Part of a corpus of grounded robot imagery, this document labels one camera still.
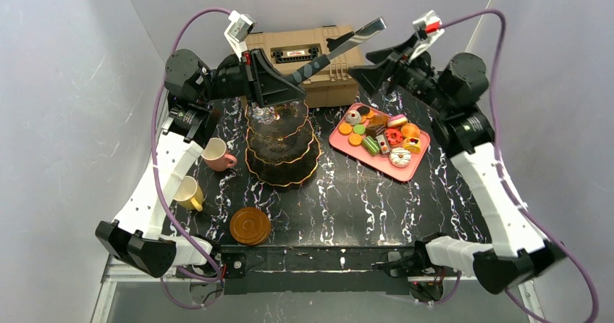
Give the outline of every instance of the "gray wall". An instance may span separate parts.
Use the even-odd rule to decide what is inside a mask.
[[[0,0],[3,322],[88,322],[162,61],[130,0]]]
[[[509,27],[497,91],[505,162],[529,209],[590,271],[600,322],[614,322],[614,0],[494,0],[492,7],[506,13]],[[498,27],[496,18],[484,20],[471,48],[489,64]],[[536,287],[548,319],[587,317],[588,291],[569,261]]]
[[[204,7],[226,7],[254,17],[257,31],[283,31],[321,25],[350,24],[354,28],[384,16],[388,29],[362,45],[363,52],[401,43],[413,32],[411,22],[430,9],[452,19],[484,8],[489,0],[131,0],[158,52],[166,59],[178,28]],[[211,67],[230,53],[222,36],[226,17],[211,14],[195,22],[181,47],[194,50]],[[444,64],[469,42],[476,23],[464,25],[454,35],[444,35],[432,48],[433,62]]]

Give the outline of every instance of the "red marking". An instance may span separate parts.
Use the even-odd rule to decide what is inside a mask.
[[[434,22],[431,25],[427,25],[426,26],[426,33],[433,33],[435,31],[439,30],[440,26],[441,26],[441,22],[439,22],[439,21],[438,22]]]
[[[251,57],[249,56],[249,51],[244,51],[243,52],[243,57],[245,57],[245,63],[247,65],[251,64]]]

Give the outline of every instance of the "toy food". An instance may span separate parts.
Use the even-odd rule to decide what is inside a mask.
[[[367,136],[371,136],[372,138],[375,138],[378,135],[381,135],[382,133],[384,133],[384,131],[386,131],[386,129],[387,129],[387,127],[384,124],[371,124],[371,123],[369,123],[366,126],[365,134]]]
[[[371,136],[366,136],[363,139],[362,146],[366,149],[366,151],[368,151],[369,154],[371,154],[371,156],[376,156],[379,153],[379,146]]]
[[[354,125],[354,133],[358,133],[359,135],[364,135],[365,127],[362,124]]]
[[[375,137],[377,144],[379,145],[379,150],[382,151],[382,154],[388,154],[390,152],[390,144],[388,144],[388,140],[386,140],[386,136],[379,135]]]
[[[348,138],[348,142],[350,142],[350,144],[355,147],[358,147],[362,141],[363,141],[363,136],[359,135],[358,133],[353,133]]]
[[[403,148],[410,151],[412,154],[420,154],[420,139],[417,137],[409,137],[403,140]]]
[[[407,124],[407,117],[402,114],[388,119],[388,127],[399,127]]]
[[[390,117],[383,114],[374,115],[371,120],[369,120],[369,125],[386,125],[389,118]]]
[[[394,148],[390,151],[390,163],[395,167],[407,167],[411,153],[405,148]]]
[[[352,133],[352,125],[344,122],[343,124],[339,125],[339,132],[341,135],[350,135]]]
[[[416,126],[416,124],[412,124],[410,122],[408,122],[407,124],[401,127],[401,133],[403,134],[403,137],[405,138],[420,137],[420,129],[418,129],[418,126]]]
[[[345,115],[345,121],[352,126],[360,124],[361,114],[357,111],[348,111],[348,113]]]
[[[388,129],[384,131],[384,136],[386,136],[391,147],[397,147],[403,143],[403,135],[397,129]]]
[[[356,111],[358,111],[360,115],[367,115],[371,111],[371,109],[367,106],[360,106],[356,109]]]

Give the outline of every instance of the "yellow mug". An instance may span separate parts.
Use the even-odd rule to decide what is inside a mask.
[[[185,176],[174,195],[174,200],[184,209],[195,209],[200,212],[203,210],[205,198],[198,182],[193,177]]]

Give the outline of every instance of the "marble pattern surface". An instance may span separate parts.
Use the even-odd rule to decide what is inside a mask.
[[[406,245],[433,232],[489,242],[471,192],[434,140],[429,126],[432,112],[396,91],[373,98],[361,93],[357,100],[388,114],[405,114],[431,135],[431,146],[409,182],[396,182],[330,147],[328,137],[347,110],[344,106],[310,110],[323,151],[312,178],[299,188],[271,187],[248,171],[247,122],[240,102],[226,100],[216,104],[224,110],[224,118],[215,136],[227,141],[239,162],[226,172],[214,172],[199,159],[188,174],[197,177],[212,213],[196,214],[173,204],[177,218],[190,233],[225,245],[236,244],[228,226],[232,215],[246,206],[269,216],[273,228],[265,244],[270,245]]]

